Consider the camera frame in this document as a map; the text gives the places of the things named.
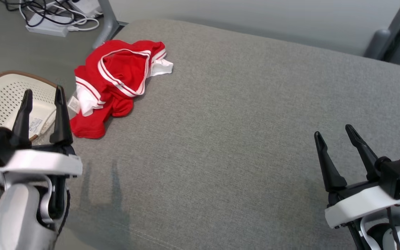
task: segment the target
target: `gray wall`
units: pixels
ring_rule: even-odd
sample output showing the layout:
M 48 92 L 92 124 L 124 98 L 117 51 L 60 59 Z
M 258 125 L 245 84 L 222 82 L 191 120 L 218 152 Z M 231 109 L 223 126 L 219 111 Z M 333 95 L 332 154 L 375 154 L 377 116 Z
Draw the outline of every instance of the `gray wall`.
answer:
M 109 0 L 117 19 L 179 19 L 362 55 L 400 0 Z

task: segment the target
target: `black cable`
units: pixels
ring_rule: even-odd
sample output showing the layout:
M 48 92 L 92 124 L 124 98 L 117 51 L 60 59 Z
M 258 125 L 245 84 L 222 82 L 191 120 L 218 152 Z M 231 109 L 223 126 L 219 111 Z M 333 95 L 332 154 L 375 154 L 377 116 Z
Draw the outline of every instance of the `black cable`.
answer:
M 392 209 L 391 207 L 387 207 L 387 216 L 389 218 L 389 223 L 390 226 L 392 228 L 392 234 L 393 234 L 393 239 L 396 242 L 396 248 L 397 250 L 400 250 L 400 241 L 399 241 L 399 237 L 397 235 L 397 230 L 396 230 L 396 226 L 393 223 L 393 218 L 392 218 Z
M 87 18 L 87 16 L 84 16 L 84 15 L 82 15 L 82 14 L 79 14 L 79 13 L 74 13 L 74 12 L 72 12 L 72 10 L 75 10 L 73 7 L 72 7 L 72 5 L 70 5 L 69 4 L 69 1 L 70 0 L 65 0 L 64 1 L 64 3 L 67 3 L 67 5 L 68 5 L 68 7 L 65 7 L 62 3 L 60 3 L 58 0 L 54 0 L 55 2 L 57 2 L 57 4 L 58 5 L 60 5 L 62 8 L 64 8 L 66 11 L 68 11 L 69 13 L 71 13 L 71 14 L 73 14 L 73 21 L 77 21 L 77 19 L 76 19 L 76 17 L 75 17 L 75 15 L 80 15 L 80 16 L 82 16 L 83 18 Z
M 49 20 L 49 21 L 51 21 L 51 22 L 53 22 L 53 23 L 60 24 L 60 25 L 69 25 L 69 24 L 75 22 L 73 19 L 72 19 L 70 22 L 68 22 L 68 23 L 57 22 L 57 21 L 55 21 L 55 20 L 53 20 L 53 19 L 48 18 L 45 14 L 38 12 L 38 11 L 35 10 L 34 8 L 32 8 L 32 10 L 33 10 L 33 12 L 35 12 L 36 14 L 38 14 L 38 15 L 40 15 L 40 16 L 42 17 L 41 22 L 42 22 L 44 19 L 47 19 L 47 20 Z
M 62 218 L 63 220 L 60 225 L 60 229 L 58 229 L 58 236 L 60 236 L 64 224 L 66 223 L 67 216 L 69 215 L 69 208 L 70 208 L 70 190 L 67 190 L 67 206 L 66 206 L 66 211 L 64 212 L 64 217 Z
M 43 0 L 43 5 L 39 4 L 35 0 L 22 0 L 21 3 L 8 3 L 7 0 L 0 0 L 0 2 L 5 4 L 6 9 L 8 11 L 18 11 L 19 10 L 19 8 L 10 9 L 9 5 L 18 5 L 18 6 L 20 5 L 21 6 L 21 15 L 24 17 L 24 20 L 25 20 L 26 25 L 28 27 L 37 27 L 38 25 L 40 25 L 44 21 L 44 19 L 47 19 L 47 20 L 49 20 L 49 21 L 51 21 L 53 23 L 60 24 L 60 25 L 69 25 L 69 24 L 72 24 L 73 22 L 76 21 L 75 13 L 73 13 L 74 18 L 68 23 L 58 22 L 58 21 L 55 21 L 55 20 L 50 19 L 49 17 L 47 17 L 46 14 L 54 15 L 54 14 L 57 13 L 58 10 L 55 10 L 54 12 L 49 11 L 46 8 L 46 1 L 45 0 Z M 62 5 L 59 1 L 55 0 L 55 2 L 57 2 L 66 11 L 70 12 L 70 10 L 68 8 L 66 8 L 64 5 Z M 39 16 L 41 16 L 41 20 L 38 23 L 29 24 L 29 21 L 27 20 L 27 16 L 24 14 L 24 12 L 22 10 L 23 8 L 26 8 L 26 7 L 29 7 L 34 13 L 38 14 Z
M 4 3 L 6 6 L 6 10 L 8 11 L 17 11 L 18 8 L 9 9 L 9 5 L 21 5 L 21 8 L 24 8 L 26 5 L 25 3 L 8 3 L 7 0 L 0 0 L 1 3 Z

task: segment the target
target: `label sticker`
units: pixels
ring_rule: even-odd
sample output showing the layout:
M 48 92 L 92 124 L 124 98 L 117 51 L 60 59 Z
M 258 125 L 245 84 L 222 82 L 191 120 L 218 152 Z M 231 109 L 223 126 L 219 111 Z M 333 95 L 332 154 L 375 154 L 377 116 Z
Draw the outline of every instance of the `label sticker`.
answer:
M 43 122 L 43 119 L 39 119 L 38 117 L 33 118 L 29 125 L 29 132 L 36 133 L 41 122 Z
M 77 160 L 77 161 L 81 161 L 81 157 L 79 157 L 78 155 L 69 154 L 69 157 L 70 157 L 70 158 L 73 158 L 73 159 L 75 159 L 75 160 Z
M 77 113 L 80 111 L 80 102 L 78 101 L 77 98 L 75 98 L 75 96 L 72 95 L 72 97 L 70 98 L 69 104 L 67 104 L 67 106 L 73 110 L 73 112 Z

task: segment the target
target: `gray sofa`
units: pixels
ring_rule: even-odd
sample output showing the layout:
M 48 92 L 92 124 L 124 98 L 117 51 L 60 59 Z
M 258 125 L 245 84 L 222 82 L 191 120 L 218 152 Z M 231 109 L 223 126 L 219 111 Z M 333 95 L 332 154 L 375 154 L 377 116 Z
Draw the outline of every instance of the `gray sofa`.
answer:
M 325 221 L 313 133 L 349 184 L 366 172 L 345 124 L 400 158 L 400 66 L 173 20 L 115 38 L 163 41 L 174 71 L 102 139 L 75 139 L 77 237 L 103 250 L 355 248 Z

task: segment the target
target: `power strip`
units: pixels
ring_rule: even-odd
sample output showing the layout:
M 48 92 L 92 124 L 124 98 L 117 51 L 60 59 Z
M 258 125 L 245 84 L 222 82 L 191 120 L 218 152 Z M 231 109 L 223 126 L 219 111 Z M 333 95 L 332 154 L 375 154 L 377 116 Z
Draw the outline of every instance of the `power strip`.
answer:
M 74 2 L 74 0 L 68 1 L 76 11 L 85 14 L 89 18 L 94 18 L 100 13 L 101 6 L 98 3 L 98 0 L 78 0 Z
M 65 17 L 65 16 L 46 15 L 46 17 L 48 17 L 52 20 L 55 20 L 57 22 L 60 22 L 60 23 L 68 23 L 68 22 L 72 21 L 71 17 Z M 41 19 L 42 19 L 42 17 L 35 13 L 32 16 L 32 18 L 29 20 L 29 24 L 35 25 L 38 22 L 40 22 Z M 26 25 L 26 28 L 30 32 L 40 33 L 40 34 L 44 34 L 44 35 L 62 36 L 64 38 L 67 36 L 67 33 L 69 33 L 67 25 L 56 24 L 47 19 L 44 19 L 43 22 L 41 22 L 41 24 L 36 27 L 29 27 Z

